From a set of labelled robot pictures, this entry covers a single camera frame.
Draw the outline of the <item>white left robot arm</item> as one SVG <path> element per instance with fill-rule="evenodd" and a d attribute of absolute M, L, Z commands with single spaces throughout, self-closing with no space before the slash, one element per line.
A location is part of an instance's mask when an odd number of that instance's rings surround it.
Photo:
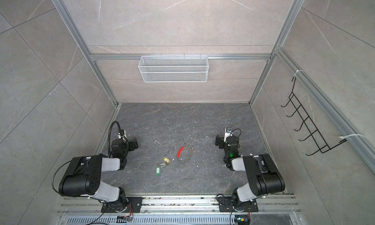
<path fill-rule="evenodd" d="M 136 139 L 126 142 L 116 139 L 111 142 L 108 156 L 103 154 L 74 157 L 64 173 L 58 193 L 65 197 L 87 197 L 103 204 L 102 212 L 124 212 L 130 202 L 121 187 L 111 186 L 101 179 L 104 172 L 123 170 L 130 151 L 138 148 Z"/>

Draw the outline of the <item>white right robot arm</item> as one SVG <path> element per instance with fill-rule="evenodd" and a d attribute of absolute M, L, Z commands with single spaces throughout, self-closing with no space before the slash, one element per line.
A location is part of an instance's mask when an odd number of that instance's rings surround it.
<path fill-rule="evenodd" d="M 285 190 L 285 181 L 269 154 L 240 155 L 239 138 L 231 134 L 217 135 L 215 145 L 224 150 L 223 162 L 229 170 L 243 171 L 247 176 L 248 182 L 231 194 L 233 209 L 242 209 L 257 198 Z"/>

